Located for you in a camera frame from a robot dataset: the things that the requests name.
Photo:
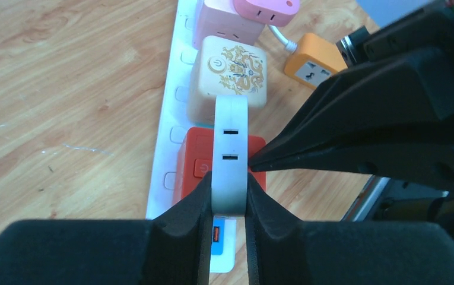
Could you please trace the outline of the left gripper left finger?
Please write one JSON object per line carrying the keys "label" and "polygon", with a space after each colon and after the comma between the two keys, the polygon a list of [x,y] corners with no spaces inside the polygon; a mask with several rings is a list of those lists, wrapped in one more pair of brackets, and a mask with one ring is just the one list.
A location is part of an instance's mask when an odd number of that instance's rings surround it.
{"label": "left gripper left finger", "polygon": [[211,175],[153,220],[20,220],[0,234],[0,284],[207,284]]}

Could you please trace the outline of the white long power strip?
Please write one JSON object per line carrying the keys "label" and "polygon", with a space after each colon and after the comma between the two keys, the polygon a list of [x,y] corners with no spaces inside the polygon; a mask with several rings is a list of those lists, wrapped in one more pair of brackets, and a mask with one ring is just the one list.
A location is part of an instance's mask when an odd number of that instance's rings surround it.
{"label": "white long power strip", "polygon": [[[177,5],[148,194],[148,219],[160,216],[173,205],[178,152],[186,133],[193,127],[186,114],[186,105],[192,66],[197,55],[192,45],[197,2],[179,1]],[[219,231],[220,239],[211,253],[210,270],[227,273],[234,266],[235,217],[216,216],[214,226]]]}

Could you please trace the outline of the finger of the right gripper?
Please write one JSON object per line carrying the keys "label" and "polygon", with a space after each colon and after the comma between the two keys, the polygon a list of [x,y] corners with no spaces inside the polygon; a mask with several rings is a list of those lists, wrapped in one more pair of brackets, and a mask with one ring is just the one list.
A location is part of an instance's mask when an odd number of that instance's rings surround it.
{"label": "finger of the right gripper", "polygon": [[371,174],[454,192],[454,145],[340,145],[299,151],[264,147],[249,159],[254,171],[315,169]]}

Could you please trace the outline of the red cube plug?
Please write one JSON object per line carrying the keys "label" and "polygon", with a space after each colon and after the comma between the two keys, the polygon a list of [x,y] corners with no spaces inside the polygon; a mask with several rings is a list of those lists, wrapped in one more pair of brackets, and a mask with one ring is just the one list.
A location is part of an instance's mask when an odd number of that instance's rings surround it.
{"label": "red cube plug", "polygon": [[192,127],[178,152],[172,204],[190,194],[212,168],[214,130]]}

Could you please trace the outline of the white cube plug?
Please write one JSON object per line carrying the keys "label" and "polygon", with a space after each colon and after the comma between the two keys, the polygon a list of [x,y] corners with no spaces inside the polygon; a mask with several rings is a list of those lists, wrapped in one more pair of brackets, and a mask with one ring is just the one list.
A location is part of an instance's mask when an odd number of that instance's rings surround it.
{"label": "white cube plug", "polygon": [[220,95],[215,101],[211,205],[220,217],[246,211],[248,160],[247,98]]}

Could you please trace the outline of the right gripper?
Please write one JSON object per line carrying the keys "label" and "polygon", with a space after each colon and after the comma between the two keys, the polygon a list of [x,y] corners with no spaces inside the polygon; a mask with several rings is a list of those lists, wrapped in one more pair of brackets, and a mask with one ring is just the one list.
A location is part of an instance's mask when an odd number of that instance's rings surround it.
{"label": "right gripper", "polygon": [[454,1],[431,1],[373,34],[361,27],[336,46],[356,66],[322,83],[259,157],[410,140],[454,124]]}

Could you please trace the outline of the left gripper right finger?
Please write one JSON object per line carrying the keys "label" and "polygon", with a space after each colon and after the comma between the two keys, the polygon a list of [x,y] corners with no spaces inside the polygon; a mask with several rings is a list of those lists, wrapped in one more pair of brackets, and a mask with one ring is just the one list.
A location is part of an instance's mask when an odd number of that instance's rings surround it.
{"label": "left gripper right finger", "polygon": [[454,241],[434,223],[303,221],[248,177],[250,284],[454,284]]}

